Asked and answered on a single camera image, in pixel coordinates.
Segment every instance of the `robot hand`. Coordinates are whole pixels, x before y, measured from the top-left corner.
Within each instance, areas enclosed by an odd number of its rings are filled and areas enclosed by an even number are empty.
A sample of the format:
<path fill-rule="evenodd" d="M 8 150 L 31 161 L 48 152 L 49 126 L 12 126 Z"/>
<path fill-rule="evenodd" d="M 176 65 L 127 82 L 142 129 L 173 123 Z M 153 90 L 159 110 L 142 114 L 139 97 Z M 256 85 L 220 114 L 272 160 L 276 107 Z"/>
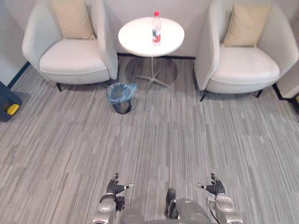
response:
<path fill-rule="evenodd" d="M 223 184 L 221 183 L 220 180 L 217 179 L 217 176 L 213 173 L 211 173 L 211 178 L 212 178 L 212 184 L 210 185 L 205 185 L 202 183 L 196 183 L 196 186 L 198 188 L 206 189 L 208 192 L 211 194 L 214 194 L 215 196 L 217 195 L 225 195 L 225 188 Z"/>
<path fill-rule="evenodd" d="M 107 186 L 107 194 L 108 195 L 117 195 L 123 192 L 125 189 L 132 188 L 134 186 L 133 183 L 127 185 L 118 185 L 118 173 L 112 175 L 112 178 Z"/>

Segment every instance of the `plastic bottle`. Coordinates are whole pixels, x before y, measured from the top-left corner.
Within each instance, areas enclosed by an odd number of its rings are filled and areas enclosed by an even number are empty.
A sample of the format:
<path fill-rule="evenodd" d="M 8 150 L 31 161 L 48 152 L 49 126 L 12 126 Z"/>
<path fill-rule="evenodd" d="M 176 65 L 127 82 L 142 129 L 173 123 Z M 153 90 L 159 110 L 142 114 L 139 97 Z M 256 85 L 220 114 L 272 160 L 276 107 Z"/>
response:
<path fill-rule="evenodd" d="M 159 45 L 161 41 L 161 21 L 159 11 L 155 11 L 153 19 L 153 43 Z"/>

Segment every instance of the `armchair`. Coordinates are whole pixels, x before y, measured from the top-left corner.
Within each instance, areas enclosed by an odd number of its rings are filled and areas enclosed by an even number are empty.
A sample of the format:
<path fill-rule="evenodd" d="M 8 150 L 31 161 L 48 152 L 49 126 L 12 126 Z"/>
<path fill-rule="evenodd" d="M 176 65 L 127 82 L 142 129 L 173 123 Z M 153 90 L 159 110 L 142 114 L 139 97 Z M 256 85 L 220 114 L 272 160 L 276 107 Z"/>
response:
<path fill-rule="evenodd" d="M 277 82 L 299 59 L 290 24 L 273 5 L 256 48 L 222 47 L 232 5 L 212 0 L 194 63 L 197 84 L 208 92 L 247 93 Z"/>
<path fill-rule="evenodd" d="M 118 58 L 104 0 L 86 0 L 96 40 L 63 39 L 50 5 L 36 5 L 25 31 L 25 58 L 46 79 L 63 84 L 91 84 L 117 79 Z"/>

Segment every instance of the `robotic arm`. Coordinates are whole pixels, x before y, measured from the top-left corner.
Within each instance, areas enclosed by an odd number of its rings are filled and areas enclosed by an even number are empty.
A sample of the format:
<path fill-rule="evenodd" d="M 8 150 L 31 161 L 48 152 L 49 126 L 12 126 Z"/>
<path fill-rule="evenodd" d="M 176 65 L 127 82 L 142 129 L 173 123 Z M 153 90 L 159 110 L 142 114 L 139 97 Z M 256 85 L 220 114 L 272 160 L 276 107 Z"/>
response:
<path fill-rule="evenodd" d="M 116 195 L 125 189 L 132 188 L 133 183 L 127 185 L 118 184 L 118 173 L 112 175 L 107 186 L 107 194 L 100 199 L 100 203 L 96 208 L 93 224 L 112 224 L 114 222 L 116 212 L 121 211 L 125 207 L 125 197 Z"/>
<path fill-rule="evenodd" d="M 211 185 L 196 183 L 196 186 L 215 195 L 214 198 L 207 197 L 207 205 L 214 219 L 218 224 L 243 224 L 240 215 L 235 211 L 232 199 L 225 195 L 225 188 L 221 181 L 213 173 L 211 173 L 211 178 L 213 180 Z M 216 211 L 217 218 L 213 214 L 212 208 Z"/>

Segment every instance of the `metal table base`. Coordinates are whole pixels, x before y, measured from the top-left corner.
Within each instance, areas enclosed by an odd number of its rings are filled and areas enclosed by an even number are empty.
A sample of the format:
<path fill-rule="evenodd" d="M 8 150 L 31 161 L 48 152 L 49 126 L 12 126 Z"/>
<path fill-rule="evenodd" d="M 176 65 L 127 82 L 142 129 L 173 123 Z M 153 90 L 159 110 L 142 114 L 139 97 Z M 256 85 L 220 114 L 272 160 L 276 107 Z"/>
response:
<path fill-rule="evenodd" d="M 147 76 L 135 76 L 135 77 L 137 77 L 137 78 L 143 78 L 143 79 L 147 79 L 147 80 L 149 80 L 149 83 L 148 83 L 148 85 L 147 85 L 147 87 L 146 87 L 146 91 L 148 91 L 148 90 L 150 89 L 150 87 L 151 87 L 151 85 L 152 85 L 153 83 L 158 83 L 158 84 L 160 84 L 160 85 L 162 85 L 162 86 L 165 86 L 165 87 L 167 87 L 167 88 L 170 88 L 170 86 L 167 85 L 166 83 L 160 81 L 159 79 L 156 79 L 156 76 L 160 73 L 160 71 L 157 71 L 157 72 L 154 74 L 154 58 L 153 58 L 153 57 L 150 58 L 150 68 L 151 68 L 151 77 L 147 77 Z"/>

